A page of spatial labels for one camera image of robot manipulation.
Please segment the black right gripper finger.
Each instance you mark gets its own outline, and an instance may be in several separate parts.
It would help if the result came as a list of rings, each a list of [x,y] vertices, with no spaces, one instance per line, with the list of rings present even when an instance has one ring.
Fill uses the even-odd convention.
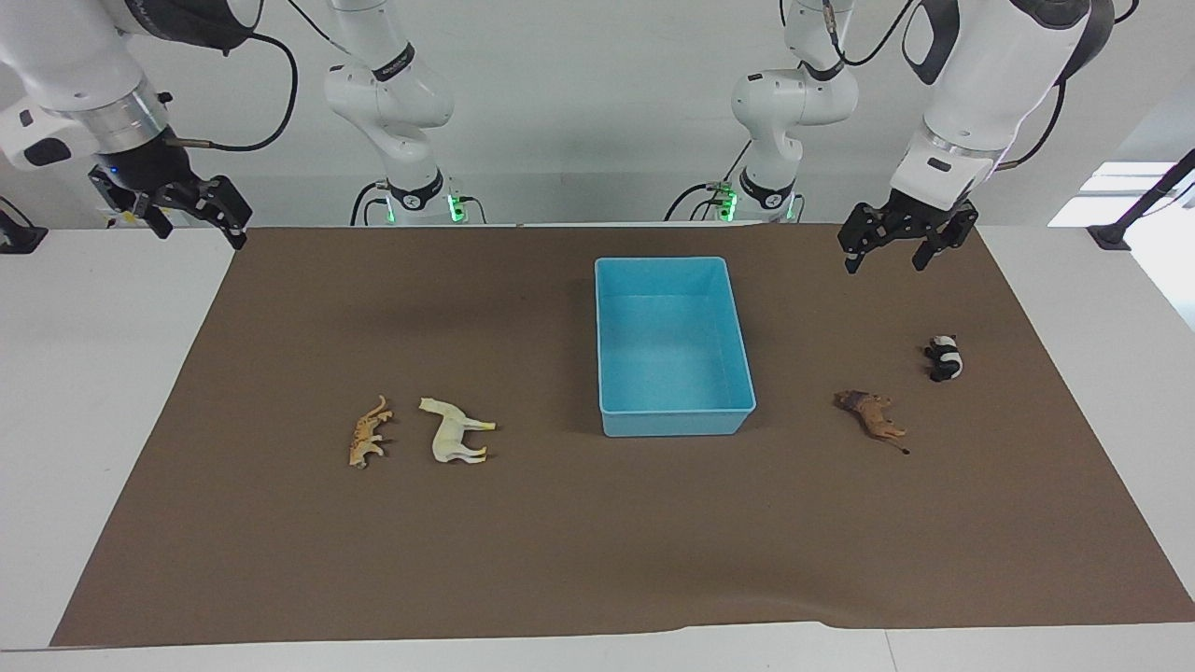
[[[252,214],[251,204],[226,175],[196,184],[192,216],[219,230],[231,248],[245,246]]]
[[[137,218],[163,242],[174,232],[174,224],[163,212],[164,204],[170,204],[165,191],[137,191]]]

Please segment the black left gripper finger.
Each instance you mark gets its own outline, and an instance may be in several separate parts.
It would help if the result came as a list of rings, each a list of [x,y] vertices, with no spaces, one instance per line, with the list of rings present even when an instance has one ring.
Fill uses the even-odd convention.
[[[960,236],[957,236],[956,230],[929,230],[923,236],[921,246],[917,248],[913,255],[913,268],[915,271],[925,271],[931,259],[934,259],[934,256],[946,250],[946,248],[960,245],[957,237]]]
[[[883,248],[882,220],[883,210],[871,204],[854,204],[836,234],[836,242],[845,255],[846,271],[859,271],[864,257],[876,248]]]

